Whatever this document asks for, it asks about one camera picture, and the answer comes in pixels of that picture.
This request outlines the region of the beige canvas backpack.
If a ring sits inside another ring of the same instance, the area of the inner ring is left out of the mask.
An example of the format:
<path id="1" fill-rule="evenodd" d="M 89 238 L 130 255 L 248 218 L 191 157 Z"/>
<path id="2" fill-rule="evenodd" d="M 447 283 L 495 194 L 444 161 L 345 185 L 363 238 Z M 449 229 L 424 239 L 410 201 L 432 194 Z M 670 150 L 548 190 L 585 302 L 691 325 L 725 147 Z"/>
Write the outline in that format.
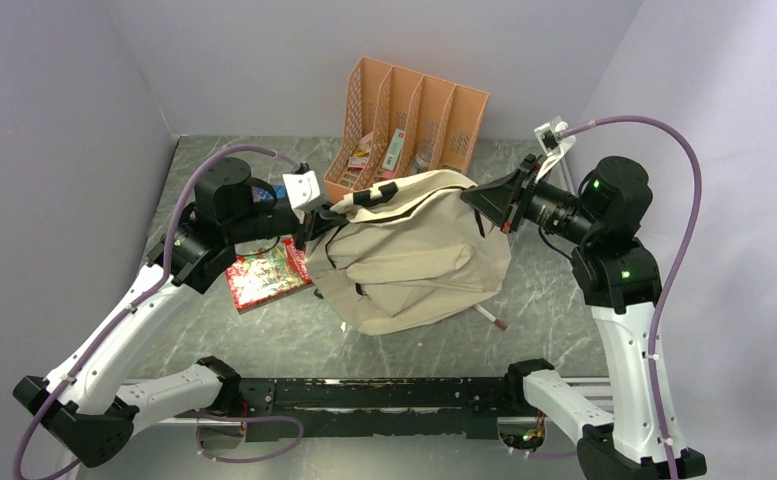
<path id="1" fill-rule="evenodd" d="M 464 202 L 475 182 L 433 170 L 349 193 L 308 241 L 305 268 L 342 321 L 370 336 L 431 325 L 502 289 L 506 234 Z"/>

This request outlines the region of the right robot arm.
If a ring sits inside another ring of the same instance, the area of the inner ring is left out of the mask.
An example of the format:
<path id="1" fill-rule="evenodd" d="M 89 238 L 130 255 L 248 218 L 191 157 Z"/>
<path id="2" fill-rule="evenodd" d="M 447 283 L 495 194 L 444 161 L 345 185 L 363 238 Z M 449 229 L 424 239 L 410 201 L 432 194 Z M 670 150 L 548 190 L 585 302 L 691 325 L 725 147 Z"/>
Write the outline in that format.
<path id="1" fill-rule="evenodd" d="M 655 257 L 637 237 L 653 195 L 636 161 L 608 156 L 577 193 L 548 184 L 535 156 L 513 173 L 462 194 L 465 203 L 512 233 L 523 222 L 573 246 L 569 263 L 600 333 L 613 406 L 605 411 L 543 359 L 512 364 L 506 406 L 551 420 L 574 444 L 588 479 L 694 479 L 705 456 L 689 447 L 674 417 L 653 325 L 662 294 Z"/>

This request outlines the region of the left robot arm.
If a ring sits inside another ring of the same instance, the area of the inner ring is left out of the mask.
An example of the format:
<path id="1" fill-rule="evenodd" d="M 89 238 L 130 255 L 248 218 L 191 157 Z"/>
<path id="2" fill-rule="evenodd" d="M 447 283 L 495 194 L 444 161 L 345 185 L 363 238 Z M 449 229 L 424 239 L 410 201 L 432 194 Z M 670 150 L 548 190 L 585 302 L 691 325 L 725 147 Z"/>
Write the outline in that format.
<path id="1" fill-rule="evenodd" d="M 109 316 L 49 374 L 15 386 L 34 425 L 66 447 L 75 464 L 101 466 L 135 434 L 177 415 L 244 417 L 240 375 L 213 356 L 156 380 L 126 379 L 153 336 L 235 262 L 238 244 L 305 233 L 329 201 L 323 180 L 305 163 L 285 174 L 283 186 L 278 194 L 230 155 L 205 161 Z"/>

